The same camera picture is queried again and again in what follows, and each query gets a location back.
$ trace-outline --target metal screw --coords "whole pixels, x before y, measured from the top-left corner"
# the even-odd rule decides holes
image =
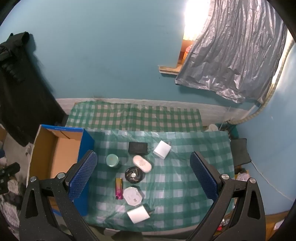
[[[35,177],[35,176],[33,176],[33,177],[30,178],[30,181],[31,182],[35,182],[36,180],[37,180],[37,177]]]
[[[58,179],[62,179],[62,178],[64,178],[65,177],[65,173],[63,173],[63,172],[60,172],[58,175],[57,175],[57,178]]]
[[[228,180],[229,179],[229,176],[227,174],[222,174],[221,177],[224,179],[224,180]]]
[[[250,178],[250,182],[251,182],[251,183],[256,183],[256,180],[255,180],[254,178],[251,177],[251,178]]]

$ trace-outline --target hose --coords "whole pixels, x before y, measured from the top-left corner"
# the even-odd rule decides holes
[[[241,120],[228,120],[228,121],[226,121],[227,123],[229,123],[229,124],[231,124],[231,125],[238,125],[238,124],[244,123],[244,122],[246,122],[246,121],[249,121],[249,120],[253,119],[254,117],[256,117],[257,115],[259,115],[259,114],[264,110],[264,108],[267,106],[268,102],[270,101],[270,99],[272,98],[272,96],[273,96],[273,94],[274,94],[274,92],[275,92],[275,90],[276,90],[276,86],[277,86],[277,84],[278,84],[278,82],[279,82],[279,79],[280,79],[280,77],[281,77],[281,73],[282,73],[282,71],[283,71],[283,68],[284,68],[284,65],[285,65],[286,59],[287,59],[288,54],[289,54],[289,52],[291,51],[291,49],[292,49],[294,43],[295,43],[295,42],[294,42],[294,39],[292,38],[291,41],[290,41],[290,43],[289,43],[289,46],[288,46],[288,48],[287,48],[287,51],[286,51],[285,53],[283,53],[283,54],[284,54],[284,56],[283,56],[283,61],[282,61],[282,63],[281,63],[281,67],[280,67],[280,69],[279,69],[279,73],[278,73],[278,75],[277,75],[277,77],[276,77],[276,81],[275,81],[275,83],[272,85],[272,87],[269,89],[269,91],[268,91],[268,93],[267,93],[267,96],[266,96],[266,100],[265,100],[265,102],[260,106],[260,108],[259,108],[255,113],[253,113],[253,114],[251,114],[251,115],[249,115],[249,116],[247,116],[247,117],[245,117],[245,118],[243,118],[243,119],[241,119]]]

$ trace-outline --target textured blue pad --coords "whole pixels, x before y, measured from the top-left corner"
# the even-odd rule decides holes
[[[190,166],[207,198],[216,201],[218,198],[218,185],[195,152],[190,156]]]
[[[76,172],[75,176],[69,182],[68,196],[70,200],[80,196],[83,188],[94,171],[96,164],[97,155],[95,152],[91,152],[80,169]]]

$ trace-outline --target green checkered tablecloth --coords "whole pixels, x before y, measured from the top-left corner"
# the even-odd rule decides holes
[[[227,132],[144,132],[105,130],[89,132],[95,140],[98,164],[89,180],[90,224],[134,232],[164,231],[198,224],[212,201],[206,198],[195,177],[189,158],[199,151],[222,174],[234,177],[233,160]],[[172,149],[162,160],[153,154],[161,141],[171,142]],[[133,166],[128,153],[130,141],[147,142],[145,158],[152,170],[138,184],[131,185],[124,173]],[[105,163],[108,154],[118,155],[121,167],[110,168]],[[123,178],[123,187],[136,186],[143,195],[142,204],[151,211],[150,218],[133,224],[127,211],[133,209],[125,200],[115,199],[115,178]]]
[[[74,105],[67,126],[85,129],[190,132],[202,131],[198,109],[87,101]]]

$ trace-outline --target wall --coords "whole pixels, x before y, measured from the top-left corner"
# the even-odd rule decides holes
[[[276,91],[264,111],[237,126],[258,170],[288,198],[272,188],[252,164],[245,165],[258,181],[266,214],[287,211],[296,198],[296,45],[286,60]]]
[[[175,66],[184,0],[21,0],[0,41],[28,31],[32,59],[56,98],[181,101],[248,110],[213,92],[174,84],[158,66]]]

